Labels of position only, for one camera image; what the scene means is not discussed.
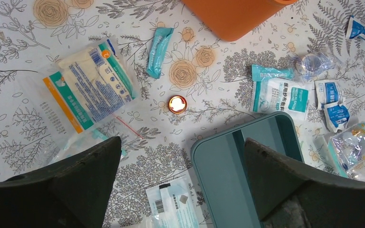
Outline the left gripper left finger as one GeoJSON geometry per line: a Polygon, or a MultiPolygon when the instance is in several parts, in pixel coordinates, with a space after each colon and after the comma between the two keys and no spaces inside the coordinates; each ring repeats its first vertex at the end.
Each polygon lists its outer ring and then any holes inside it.
{"type": "Polygon", "coordinates": [[[100,228],[121,157],[120,137],[0,182],[0,228],[100,228]]]}

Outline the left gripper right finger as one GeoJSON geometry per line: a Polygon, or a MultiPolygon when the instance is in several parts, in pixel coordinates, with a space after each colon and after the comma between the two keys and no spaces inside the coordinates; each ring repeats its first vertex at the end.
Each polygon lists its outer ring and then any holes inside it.
{"type": "Polygon", "coordinates": [[[274,228],[365,228],[365,182],[316,169],[251,138],[244,160],[259,220],[274,228]]]}

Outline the gloves packet clear bag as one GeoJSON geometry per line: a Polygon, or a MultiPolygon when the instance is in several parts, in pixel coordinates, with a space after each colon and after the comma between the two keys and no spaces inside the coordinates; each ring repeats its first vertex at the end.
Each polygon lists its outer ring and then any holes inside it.
{"type": "Polygon", "coordinates": [[[115,37],[103,38],[19,81],[48,128],[41,166],[78,154],[111,137],[121,155],[140,134],[121,113],[140,98],[139,85],[115,37]]]}

